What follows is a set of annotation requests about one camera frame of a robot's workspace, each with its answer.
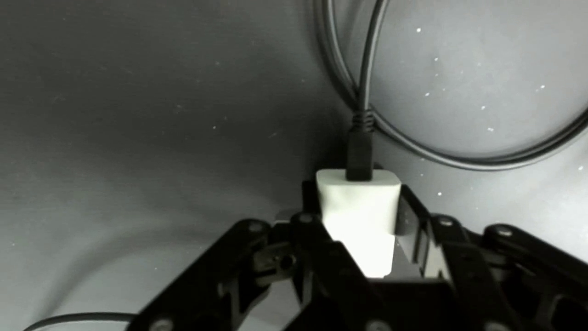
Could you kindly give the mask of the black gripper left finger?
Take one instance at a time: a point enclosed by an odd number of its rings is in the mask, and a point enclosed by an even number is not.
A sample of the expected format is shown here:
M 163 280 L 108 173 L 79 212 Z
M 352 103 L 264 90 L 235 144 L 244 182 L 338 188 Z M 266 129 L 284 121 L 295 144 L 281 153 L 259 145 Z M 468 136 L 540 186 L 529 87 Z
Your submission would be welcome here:
M 284 331 L 363 331 L 367 278 L 310 213 L 235 223 L 156 294 L 126 331 L 238 331 L 273 283 L 290 281 L 299 311 Z

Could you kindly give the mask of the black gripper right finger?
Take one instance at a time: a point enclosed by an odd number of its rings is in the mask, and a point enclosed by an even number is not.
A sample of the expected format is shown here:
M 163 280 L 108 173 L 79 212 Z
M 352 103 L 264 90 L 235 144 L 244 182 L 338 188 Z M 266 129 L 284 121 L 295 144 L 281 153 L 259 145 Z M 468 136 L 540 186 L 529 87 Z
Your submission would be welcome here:
M 400 189 L 407 272 L 376 281 L 365 331 L 588 331 L 588 263 L 512 224 L 475 234 Z

